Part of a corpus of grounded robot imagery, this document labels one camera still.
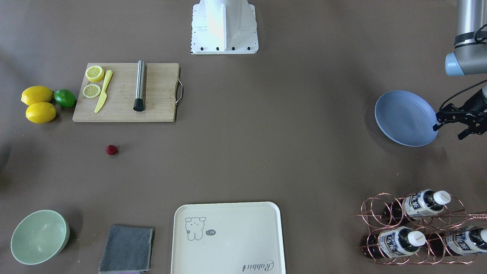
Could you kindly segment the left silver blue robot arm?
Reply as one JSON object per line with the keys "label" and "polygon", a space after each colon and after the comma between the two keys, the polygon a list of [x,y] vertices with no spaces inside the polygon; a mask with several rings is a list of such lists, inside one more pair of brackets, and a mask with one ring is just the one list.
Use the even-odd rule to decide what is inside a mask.
{"label": "left silver blue robot arm", "polygon": [[[454,38],[454,51],[445,57],[445,72],[448,76],[468,76],[486,73],[486,1],[458,0],[457,26]],[[486,132],[486,81],[477,83],[469,89],[484,85],[461,107],[444,101],[436,113],[437,123],[433,131],[438,131],[449,123],[462,123],[467,126],[458,134],[458,139]]]}

